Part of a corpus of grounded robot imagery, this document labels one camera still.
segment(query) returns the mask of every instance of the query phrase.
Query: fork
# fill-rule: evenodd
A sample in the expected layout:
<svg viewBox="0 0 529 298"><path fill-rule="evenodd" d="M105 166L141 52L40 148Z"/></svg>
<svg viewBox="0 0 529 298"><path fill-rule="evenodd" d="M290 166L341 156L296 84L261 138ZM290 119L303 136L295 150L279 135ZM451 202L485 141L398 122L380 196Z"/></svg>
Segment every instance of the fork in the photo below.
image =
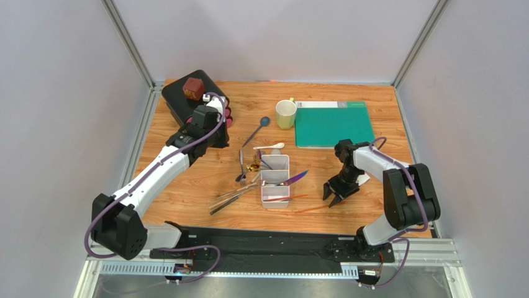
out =
<svg viewBox="0 0 529 298"><path fill-rule="evenodd" d="M241 180L239 182L241 186L246 186L246 173L244 171L244 157L242 150L239 150L239 157L241 159Z"/></svg>

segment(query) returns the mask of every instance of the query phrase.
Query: green cutting mat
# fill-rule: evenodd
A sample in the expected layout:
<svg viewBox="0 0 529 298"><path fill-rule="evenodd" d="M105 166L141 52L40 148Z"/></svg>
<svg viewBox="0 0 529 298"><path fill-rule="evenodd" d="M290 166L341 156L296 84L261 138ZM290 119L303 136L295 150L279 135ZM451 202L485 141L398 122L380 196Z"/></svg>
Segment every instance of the green cutting mat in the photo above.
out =
<svg viewBox="0 0 529 298"><path fill-rule="evenodd" d="M296 101L296 146L334 148L340 140L371 142L373 126L363 101Z"/></svg>

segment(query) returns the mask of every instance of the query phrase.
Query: wooden table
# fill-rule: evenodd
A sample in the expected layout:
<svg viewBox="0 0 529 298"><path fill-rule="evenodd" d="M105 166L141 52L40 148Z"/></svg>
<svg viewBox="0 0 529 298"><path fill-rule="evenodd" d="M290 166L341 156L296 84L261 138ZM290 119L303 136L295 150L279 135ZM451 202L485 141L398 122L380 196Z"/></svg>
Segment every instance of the wooden table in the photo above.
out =
<svg viewBox="0 0 529 298"><path fill-rule="evenodd" d="M382 184L374 178L340 205L300 212L329 205L332 197L322 200L323 184L341 170L341 163L333 150L297 148L294 129L281 130L277 126L275 105L289 97L304 101L365 101L375 136L388 138L383 152L410 163L410 149L393 87L243 81L218 81L217 84L230 98L234 119L228 129L230 146L208 149L206 155L180 174L154 200L143 218L144 222L170 220L180 225L202 227L355 233L357 228L373 222L382 214ZM291 186L291 192L309 195L294 199L287 209L264 209L260 202L260 189L256 188L220 212L209 215L211 198L240 187L235 182L235 177L240 174L238 151L265 115L270 117L271 124L261 129L244 148L245 161L251 161L255 152L252 147L284 142L286 146L281 151L290 156L291 175L309 169L305 178ZM167 138L178 128L165 100L160 98L137 174L157 156ZM429 232L411 235L430 237Z"/></svg>

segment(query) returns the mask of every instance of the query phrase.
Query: yellow mug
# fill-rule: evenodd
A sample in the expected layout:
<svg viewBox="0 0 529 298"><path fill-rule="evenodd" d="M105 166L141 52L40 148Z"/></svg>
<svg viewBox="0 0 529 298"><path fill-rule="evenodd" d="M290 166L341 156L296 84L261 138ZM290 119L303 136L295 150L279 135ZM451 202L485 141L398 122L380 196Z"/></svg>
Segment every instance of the yellow mug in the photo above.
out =
<svg viewBox="0 0 529 298"><path fill-rule="evenodd" d="M285 99L276 104L276 115L280 129L289 129L294 125L297 106L294 98Z"/></svg>

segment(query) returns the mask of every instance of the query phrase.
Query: red cube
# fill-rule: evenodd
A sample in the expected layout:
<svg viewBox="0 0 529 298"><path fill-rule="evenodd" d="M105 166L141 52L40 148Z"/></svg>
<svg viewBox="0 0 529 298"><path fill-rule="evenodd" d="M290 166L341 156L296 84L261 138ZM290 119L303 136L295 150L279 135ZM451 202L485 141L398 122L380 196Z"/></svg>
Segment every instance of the red cube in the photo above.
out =
<svg viewBox="0 0 529 298"><path fill-rule="evenodd" d="M188 78L182 89L186 98L194 101L201 100L205 91L204 82L197 78Z"/></svg>

